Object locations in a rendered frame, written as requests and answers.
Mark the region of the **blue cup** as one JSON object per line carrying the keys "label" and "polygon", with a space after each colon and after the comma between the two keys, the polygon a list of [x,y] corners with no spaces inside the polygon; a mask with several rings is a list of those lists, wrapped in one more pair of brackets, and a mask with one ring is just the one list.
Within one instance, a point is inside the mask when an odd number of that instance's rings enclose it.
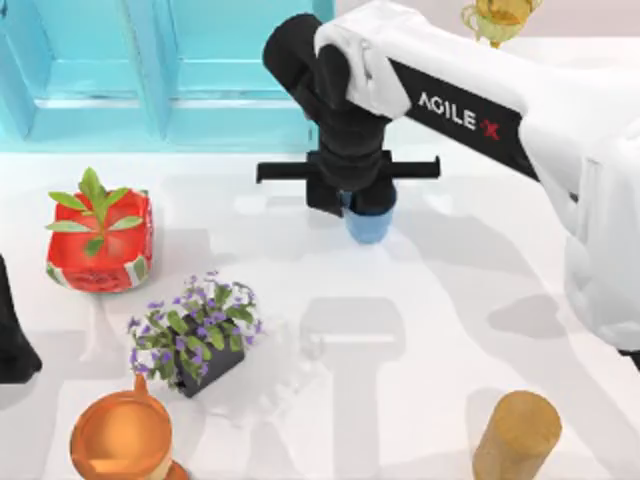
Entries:
{"label": "blue cup", "polygon": [[384,239],[392,222],[397,194],[393,191],[390,208],[381,214],[361,215],[350,208],[352,194],[341,192],[340,200],[346,229],[352,238],[360,244],[375,244]]}

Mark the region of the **red plant pot green plant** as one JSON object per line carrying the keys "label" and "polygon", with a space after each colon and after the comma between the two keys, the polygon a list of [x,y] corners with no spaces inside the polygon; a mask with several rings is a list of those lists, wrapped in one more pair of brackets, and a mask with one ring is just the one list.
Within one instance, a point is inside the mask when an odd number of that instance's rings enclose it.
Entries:
{"label": "red plant pot green plant", "polygon": [[152,268],[153,217],[148,192],[107,189],[88,167],[76,193],[53,191],[54,220],[46,271],[61,286],[87,293],[135,288]]}

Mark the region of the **yellow wooden cup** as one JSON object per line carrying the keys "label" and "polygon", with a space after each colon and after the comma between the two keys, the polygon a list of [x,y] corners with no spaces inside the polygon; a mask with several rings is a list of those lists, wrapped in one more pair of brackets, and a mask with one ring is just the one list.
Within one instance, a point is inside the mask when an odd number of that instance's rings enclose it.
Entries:
{"label": "yellow wooden cup", "polygon": [[557,409],[525,390],[496,403],[472,457],[474,480],[534,480],[562,434]]}

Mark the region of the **light blue rack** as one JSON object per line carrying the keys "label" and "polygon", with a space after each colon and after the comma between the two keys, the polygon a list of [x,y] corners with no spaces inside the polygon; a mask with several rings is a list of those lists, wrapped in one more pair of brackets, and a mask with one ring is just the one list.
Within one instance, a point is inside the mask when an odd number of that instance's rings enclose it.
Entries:
{"label": "light blue rack", "polygon": [[0,0],[0,152],[303,152],[315,127],[262,65],[336,0]]}

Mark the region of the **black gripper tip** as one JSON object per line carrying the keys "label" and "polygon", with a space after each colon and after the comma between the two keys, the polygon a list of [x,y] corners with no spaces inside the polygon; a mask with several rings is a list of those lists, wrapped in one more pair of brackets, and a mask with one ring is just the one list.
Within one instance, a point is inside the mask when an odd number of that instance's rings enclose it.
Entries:
{"label": "black gripper tip", "polygon": [[25,384],[42,367],[17,317],[5,260],[0,254],[0,385]]}

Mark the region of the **black plant pot purple flowers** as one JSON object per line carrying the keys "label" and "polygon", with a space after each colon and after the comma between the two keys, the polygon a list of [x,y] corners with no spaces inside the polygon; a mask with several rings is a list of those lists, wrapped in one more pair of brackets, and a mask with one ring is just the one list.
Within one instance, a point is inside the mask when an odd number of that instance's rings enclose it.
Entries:
{"label": "black plant pot purple flowers", "polygon": [[129,363],[134,373],[192,398],[241,363],[261,332],[251,287],[222,281],[215,271],[193,275],[181,293],[130,319]]}

